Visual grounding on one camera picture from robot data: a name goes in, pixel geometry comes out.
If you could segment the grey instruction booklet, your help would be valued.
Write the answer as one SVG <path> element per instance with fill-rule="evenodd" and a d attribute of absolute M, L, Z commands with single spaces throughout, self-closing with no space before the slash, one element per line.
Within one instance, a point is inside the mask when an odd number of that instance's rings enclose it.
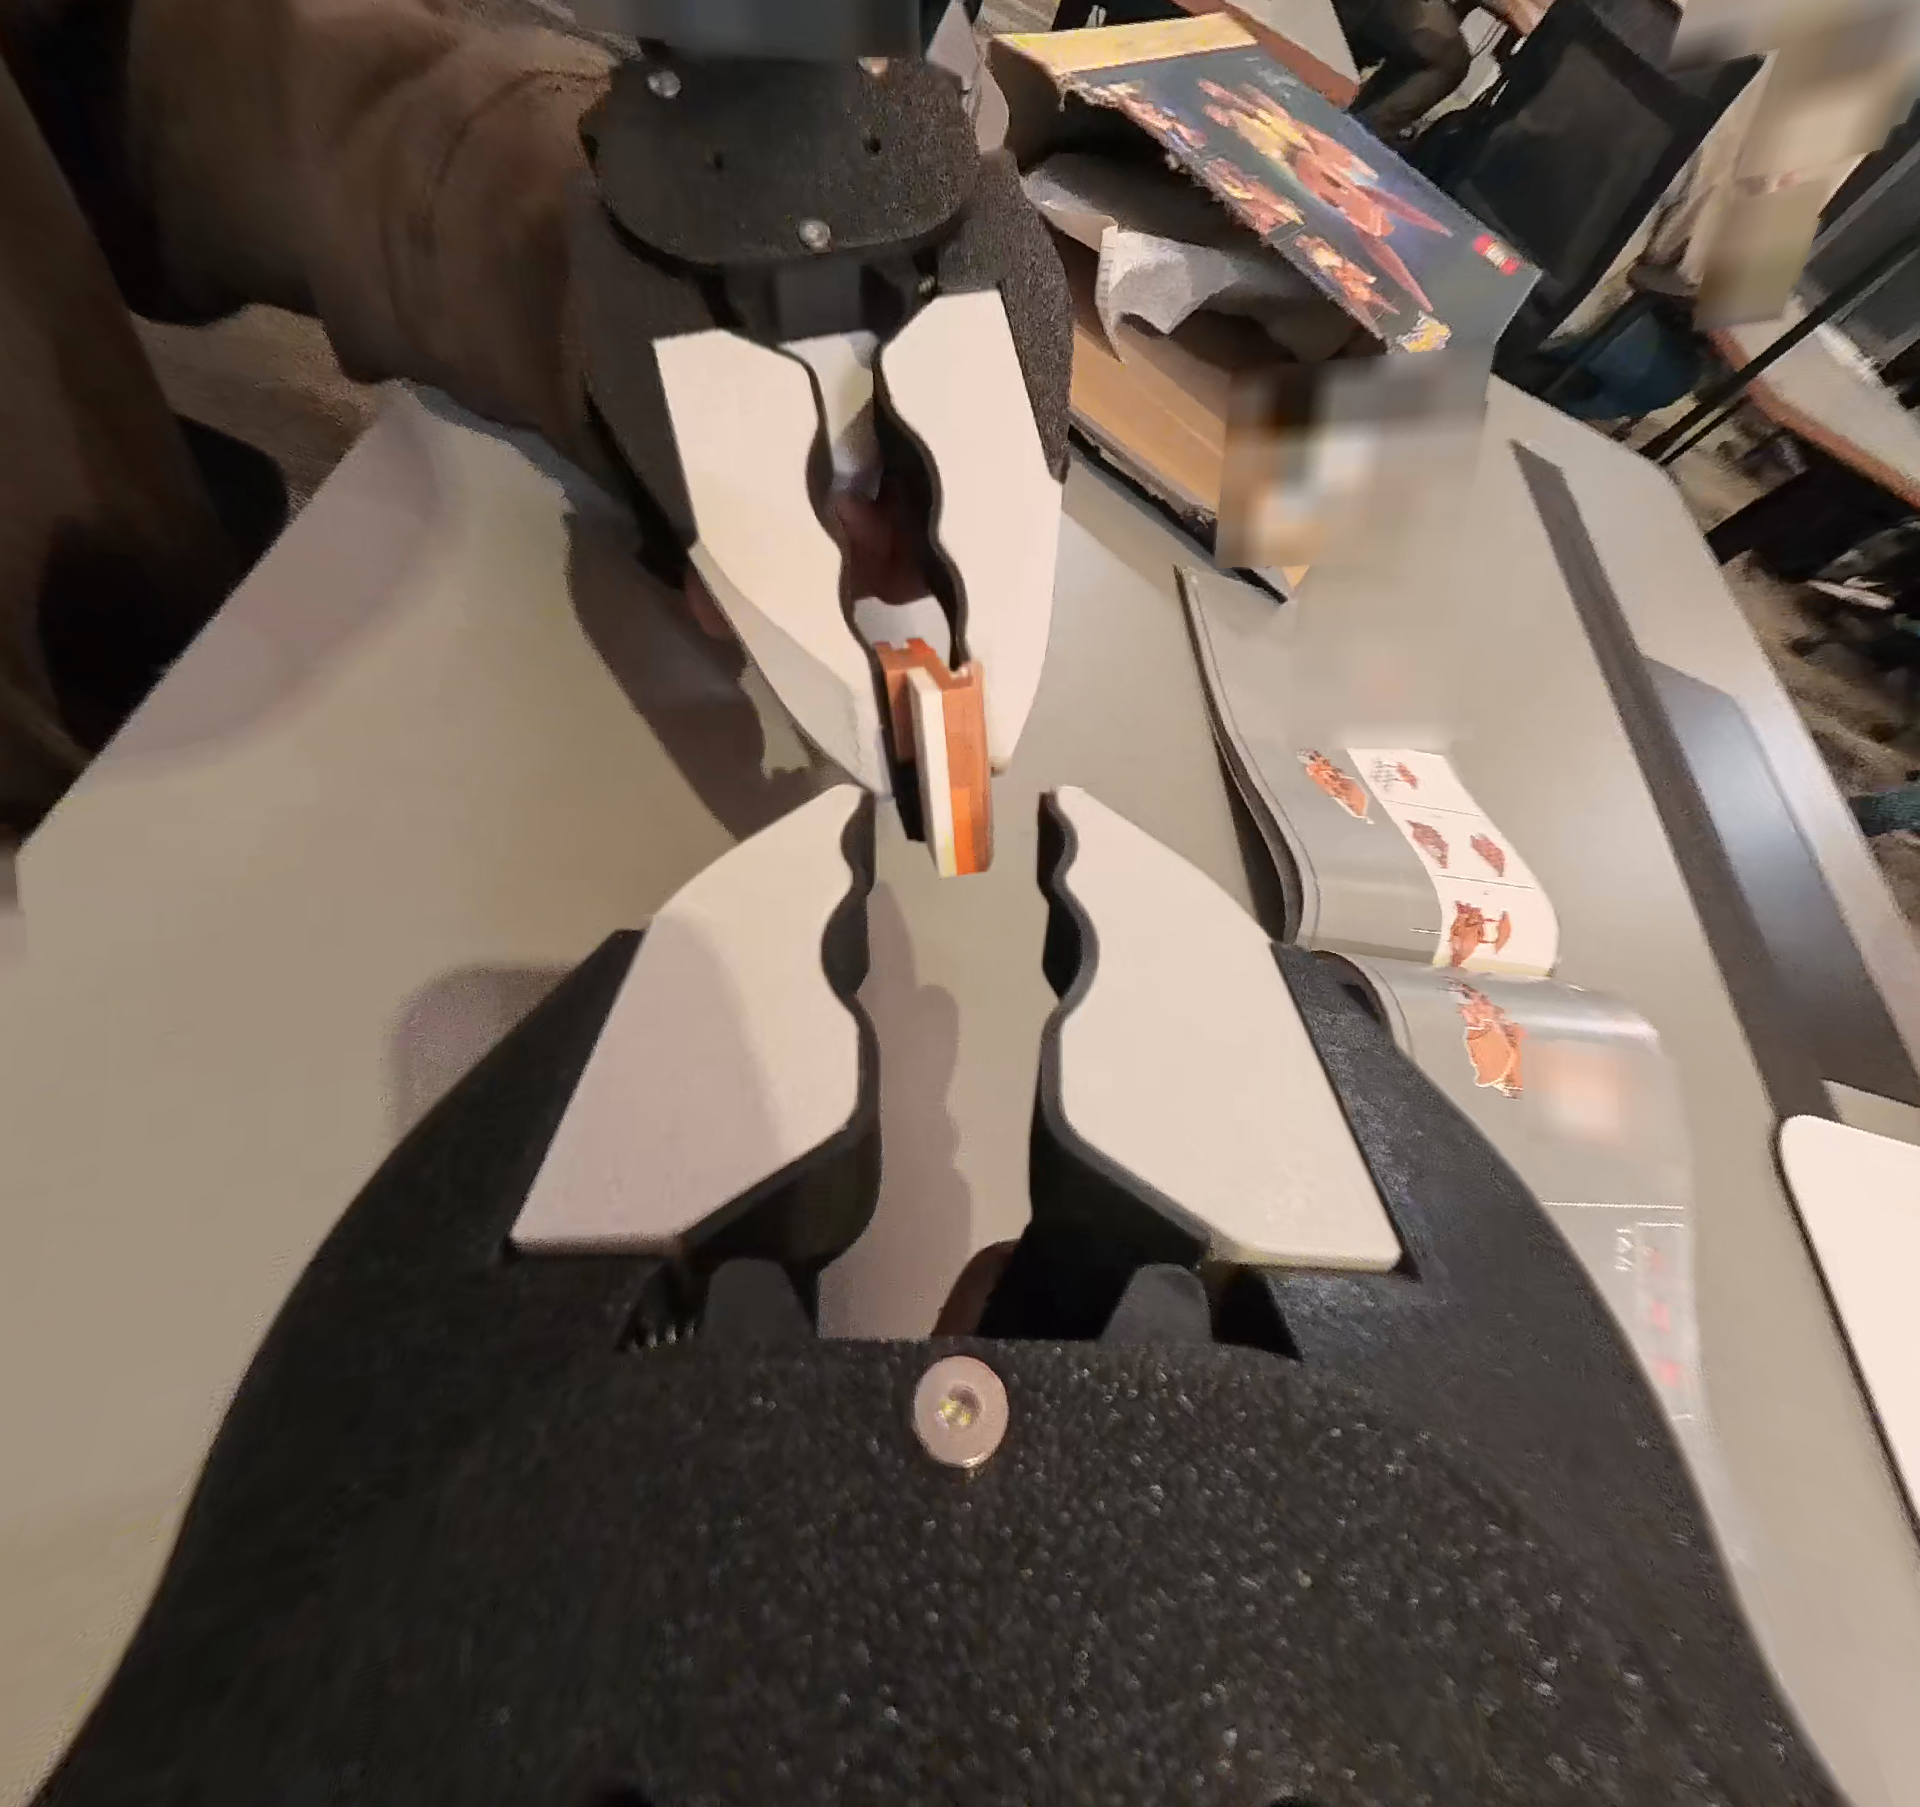
<path fill-rule="evenodd" d="M 1249 585 L 1178 575 L 1223 761 L 1289 932 L 1516 1171 L 1599 1288 L 1671 1424 L 1710 1430 L 1694 1291 L 1694 1139 L 1636 1009 L 1558 977 L 1559 919 L 1456 763 L 1343 739 Z"/>

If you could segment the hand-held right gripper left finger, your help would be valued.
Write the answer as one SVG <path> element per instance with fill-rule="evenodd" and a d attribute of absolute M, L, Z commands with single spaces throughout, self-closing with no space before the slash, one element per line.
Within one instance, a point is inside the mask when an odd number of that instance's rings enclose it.
<path fill-rule="evenodd" d="M 643 931 L 510 1243 L 845 1250 L 874 1215 L 874 800 L 832 786 Z"/>

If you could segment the person's torso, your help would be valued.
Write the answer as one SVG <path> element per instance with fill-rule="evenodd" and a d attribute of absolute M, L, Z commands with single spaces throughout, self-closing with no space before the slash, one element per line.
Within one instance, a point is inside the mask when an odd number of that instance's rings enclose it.
<path fill-rule="evenodd" d="M 76 784 L 285 520 L 237 444 L 205 481 L 109 251 L 10 66 L 2 85 L 2 829 Z"/>

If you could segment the person's left forearm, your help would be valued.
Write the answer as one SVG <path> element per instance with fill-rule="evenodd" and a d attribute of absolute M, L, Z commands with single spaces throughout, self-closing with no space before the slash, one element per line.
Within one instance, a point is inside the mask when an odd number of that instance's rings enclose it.
<path fill-rule="evenodd" d="M 457 0 L 5 0 L 5 258 L 109 326 L 267 303 L 585 460 L 570 198 L 604 47 Z"/>

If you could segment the white flat pad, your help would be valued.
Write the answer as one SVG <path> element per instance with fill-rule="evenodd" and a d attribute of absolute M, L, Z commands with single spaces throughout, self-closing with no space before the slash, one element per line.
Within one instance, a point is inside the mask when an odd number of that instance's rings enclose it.
<path fill-rule="evenodd" d="M 1919 1505 L 1919 1147 L 1793 1115 L 1791 1201 L 1909 1506 Z"/>

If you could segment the grey plastic bag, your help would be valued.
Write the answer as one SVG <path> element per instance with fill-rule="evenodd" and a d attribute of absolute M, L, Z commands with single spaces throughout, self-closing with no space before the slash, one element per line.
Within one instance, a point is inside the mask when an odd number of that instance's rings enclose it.
<path fill-rule="evenodd" d="M 1053 233 L 1092 255 L 1106 335 L 1122 320 L 1173 335 L 1204 309 L 1251 318 L 1273 336 L 1312 317 L 1345 320 L 1306 273 L 1164 163 L 1052 153 L 1020 186 Z"/>

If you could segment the grey desk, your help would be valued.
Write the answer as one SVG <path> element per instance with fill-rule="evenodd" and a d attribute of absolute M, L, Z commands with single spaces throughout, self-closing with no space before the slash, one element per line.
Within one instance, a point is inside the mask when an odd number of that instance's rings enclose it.
<path fill-rule="evenodd" d="M 1449 753 L 1546 880 L 1566 971 L 1684 1079 L 1711 1506 L 1764 1649 L 1855 1802 L 1915 1802 L 1915 1541 L 1775 1165 L 1776 1115 L 1582 649 L 1514 440 L 1558 463 L 1645 653 L 1741 706 L 1904 1032 L 1915 955 L 1789 694 L 1666 475 L 1495 400 L 1465 541 L 1330 610 L 1379 614 L 1392 716 Z M 392 393 L 16 863 L 5 914 L 5 1802 L 109 1680 L 232 1389 L 410 1126 L 613 931 L 811 786 L 776 707 L 535 448 Z M 1044 690 L 996 869 L 876 833 L 888 1090 L 876 1218 L 835 1331 L 933 1325 L 1027 1214 L 1035 820 L 1088 786 L 1273 914 L 1218 771 L 1174 578 L 1188 543 L 1069 477 Z"/>

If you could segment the person's left hand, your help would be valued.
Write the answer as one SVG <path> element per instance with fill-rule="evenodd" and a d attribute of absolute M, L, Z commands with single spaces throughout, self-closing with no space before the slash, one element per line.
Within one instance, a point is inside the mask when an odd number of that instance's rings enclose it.
<path fill-rule="evenodd" d="M 932 491 L 923 475 L 886 469 L 873 491 L 837 485 L 828 507 L 852 601 L 950 604 L 950 576 L 933 547 Z"/>

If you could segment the orange brick plate assembly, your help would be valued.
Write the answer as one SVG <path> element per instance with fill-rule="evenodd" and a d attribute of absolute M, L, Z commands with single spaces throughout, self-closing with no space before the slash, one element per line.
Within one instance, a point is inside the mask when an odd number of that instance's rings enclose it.
<path fill-rule="evenodd" d="M 986 688 L 973 668 L 914 660 L 904 668 L 901 690 L 924 843 L 941 877 L 986 873 L 994 863 Z"/>

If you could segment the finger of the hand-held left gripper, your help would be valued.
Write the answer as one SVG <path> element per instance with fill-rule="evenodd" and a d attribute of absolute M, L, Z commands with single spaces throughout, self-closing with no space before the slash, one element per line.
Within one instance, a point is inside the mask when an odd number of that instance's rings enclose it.
<path fill-rule="evenodd" d="M 955 660 L 984 676 L 989 761 L 1014 761 L 1047 655 L 1065 481 L 996 290 L 941 293 L 876 352 L 882 440 L 923 475 Z"/>
<path fill-rule="evenodd" d="M 811 365 L 722 328 L 661 336 L 653 352 L 695 572 L 804 737 L 890 797 L 876 661 L 827 523 L 828 433 Z"/>

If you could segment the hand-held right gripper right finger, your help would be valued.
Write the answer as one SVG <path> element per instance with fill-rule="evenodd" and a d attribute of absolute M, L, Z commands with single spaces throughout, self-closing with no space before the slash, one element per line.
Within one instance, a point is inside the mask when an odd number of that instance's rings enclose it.
<path fill-rule="evenodd" d="M 1277 945 L 1081 786 L 1044 797 L 1030 1215 L 1122 1261 L 1389 1271 L 1401 1243 Z"/>

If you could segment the black equipment case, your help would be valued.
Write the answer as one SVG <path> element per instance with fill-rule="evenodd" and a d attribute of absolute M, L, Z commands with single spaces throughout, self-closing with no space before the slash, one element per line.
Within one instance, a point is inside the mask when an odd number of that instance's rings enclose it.
<path fill-rule="evenodd" d="M 1510 350 L 1546 343 L 1573 313 L 1761 66 L 1746 54 L 1671 68 L 1584 4 L 1550 12 L 1516 56 L 1482 174 L 1512 246 L 1542 270 Z"/>

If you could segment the printed toy set box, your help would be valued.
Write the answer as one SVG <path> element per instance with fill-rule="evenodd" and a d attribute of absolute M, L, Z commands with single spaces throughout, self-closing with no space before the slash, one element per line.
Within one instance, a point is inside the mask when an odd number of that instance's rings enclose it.
<path fill-rule="evenodd" d="M 1106 335 L 1094 259 L 1046 223 L 1073 299 L 1071 424 L 1212 559 L 1291 590 L 1326 547 L 1473 475 L 1494 359 L 1540 270 L 1233 19 L 1000 36 L 1020 177 L 1052 153 L 1164 163 L 1345 311 L 1281 336 L 1204 309 Z"/>

